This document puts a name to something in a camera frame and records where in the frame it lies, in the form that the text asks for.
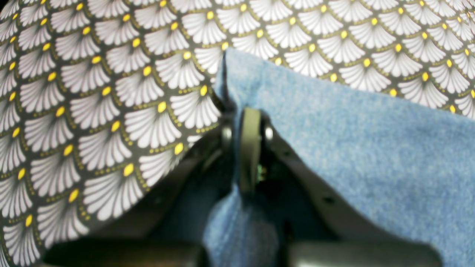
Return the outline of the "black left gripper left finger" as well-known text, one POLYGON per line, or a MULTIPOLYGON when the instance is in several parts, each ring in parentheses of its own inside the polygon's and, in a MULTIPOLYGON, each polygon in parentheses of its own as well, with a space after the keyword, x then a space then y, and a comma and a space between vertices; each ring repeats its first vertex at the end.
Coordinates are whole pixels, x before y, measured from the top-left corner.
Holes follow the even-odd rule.
POLYGON ((202 233, 230 181, 209 175, 225 162, 232 143, 231 124, 211 130, 134 208, 86 238, 55 245, 42 266, 210 266, 202 233))

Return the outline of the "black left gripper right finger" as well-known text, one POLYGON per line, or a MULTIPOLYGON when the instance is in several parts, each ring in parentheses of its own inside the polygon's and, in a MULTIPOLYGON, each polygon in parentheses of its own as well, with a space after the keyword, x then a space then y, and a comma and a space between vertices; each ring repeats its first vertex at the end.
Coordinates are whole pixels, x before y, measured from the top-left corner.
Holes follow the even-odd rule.
POLYGON ((245 108, 239 189, 281 232, 280 267, 441 267, 431 245, 399 238, 356 211, 297 155, 261 110, 245 108))

